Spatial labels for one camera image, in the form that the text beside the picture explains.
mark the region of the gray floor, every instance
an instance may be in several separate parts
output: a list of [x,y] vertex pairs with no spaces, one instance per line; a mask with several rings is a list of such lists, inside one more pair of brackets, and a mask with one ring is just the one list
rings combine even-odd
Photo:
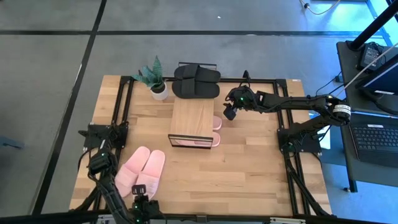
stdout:
[[[100,1],[0,2],[0,29],[90,30]],[[329,2],[312,2],[321,11]],[[372,17],[364,3],[341,3],[331,13],[303,13],[299,1],[108,1],[100,30],[363,30]],[[179,61],[216,63],[226,77],[299,78],[306,94],[340,71],[336,43],[351,37],[281,36],[97,36],[44,212],[65,211],[72,195],[83,138],[103,75],[131,75],[158,55],[167,74]],[[0,35],[0,135],[26,148],[2,147],[0,216],[23,215],[47,160],[76,78],[88,36]],[[373,41],[384,44],[382,39]],[[322,90],[328,93],[337,83]],[[398,222],[392,201],[398,188],[348,185],[345,167],[323,166],[333,213],[343,218]]]

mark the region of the black slipper pair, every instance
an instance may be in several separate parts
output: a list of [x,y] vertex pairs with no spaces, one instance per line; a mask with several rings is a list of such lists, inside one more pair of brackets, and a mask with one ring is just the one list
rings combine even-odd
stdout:
[[216,98],[220,94],[216,84],[221,78],[219,71],[191,64],[178,67],[174,77],[177,81],[173,82],[172,89],[179,98]]

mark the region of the pink slipper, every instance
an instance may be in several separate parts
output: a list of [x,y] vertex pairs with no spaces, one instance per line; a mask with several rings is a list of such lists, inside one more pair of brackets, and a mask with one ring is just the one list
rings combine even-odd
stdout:
[[138,174],[144,168],[145,163],[149,158],[150,150],[147,147],[139,147],[130,159],[123,164],[118,174],[114,179],[116,188],[118,189],[120,196],[125,197],[131,192],[131,187],[136,184]]
[[213,116],[213,131],[218,131],[223,124],[223,120],[217,116]]
[[183,146],[203,146],[203,147],[209,147],[210,145],[212,147],[216,147],[220,144],[221,142],[221,136],[218,133],[213,132],[213,142],[205,142],[205,141],[187,141],[187,140],[175,140],[177,143]]
[[138,175],[136,184],[145,184],[149,200],[155,195],[157,186],[159,186],[165,160],[164,152],[160,150],[152,151],[144,170]]

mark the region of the wooden table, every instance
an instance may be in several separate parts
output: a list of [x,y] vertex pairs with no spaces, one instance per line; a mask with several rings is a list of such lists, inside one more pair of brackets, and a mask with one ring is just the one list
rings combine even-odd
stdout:
[[[120,76],[104,76],[92,120],[95,124],[111,122],[119,80]],[[290,96],[304,95],[300,80],[287,80],[287,84]],[[166,100],[156,101],[145,85],[134,82],[128,115],[129,133],[120,164],[125,163],[139,146],[165,152],[165,167],[154,197],[159,201],[163,213],[292,214],[285,165],[277,143],[276,113],[238,111],[233,121],[223,116],[224,98],[237,85],[219,83],[220,95],[215,99],[214,113],[223,119],[222,128],[218,131],[221,144],[206,150],[171,147],[167,134],[170,131],[175,95],[170,90]],[[273,93],[271,84],[253,83],[251,88],[253,91]],[[309,119],[308,111],[292,113],[295,122]],[[283,114],[286,125],[286,114]],[[323,209],[331,212],[319,161],[308,153],[300,155],[306,186]],[[87,163],[88,158],[84,157],[70,208],[79,206],[95,187],[95,183],[87,178]],[[303,213],[297,186],[295,192],[298,209]],[[132,196],[124,200],[130,208]]]

